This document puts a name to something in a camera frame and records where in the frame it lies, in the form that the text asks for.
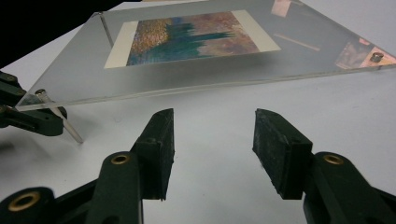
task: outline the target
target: painting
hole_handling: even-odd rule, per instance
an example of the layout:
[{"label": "painting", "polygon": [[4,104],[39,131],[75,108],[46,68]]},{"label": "painting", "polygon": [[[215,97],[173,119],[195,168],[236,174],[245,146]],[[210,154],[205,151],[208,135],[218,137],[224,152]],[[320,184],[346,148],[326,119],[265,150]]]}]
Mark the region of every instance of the painting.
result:
[{"label": "painting", "polygon": [[105,68],[279,50],[245,11],[125,22]]}]

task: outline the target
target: impressionist painting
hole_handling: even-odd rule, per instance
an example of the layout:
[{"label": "impressionist painting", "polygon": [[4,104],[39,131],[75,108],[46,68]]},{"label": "impressionist painting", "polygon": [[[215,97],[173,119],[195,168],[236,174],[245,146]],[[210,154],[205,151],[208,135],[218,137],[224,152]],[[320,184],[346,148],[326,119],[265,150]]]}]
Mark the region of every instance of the impressionist painting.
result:
[{"label": "impressionist painting", "polygon": [[[124,25],[124,31],[120,31],[113,48],[119,53],[110,54],[113,63],[107,62],[106,67],[262,52],[258,43],[265,42],[263,37],[266,35],[246,11],[136,21]],[[271,50],[278,49],[275,43],[268,46],[274,46]]]}]

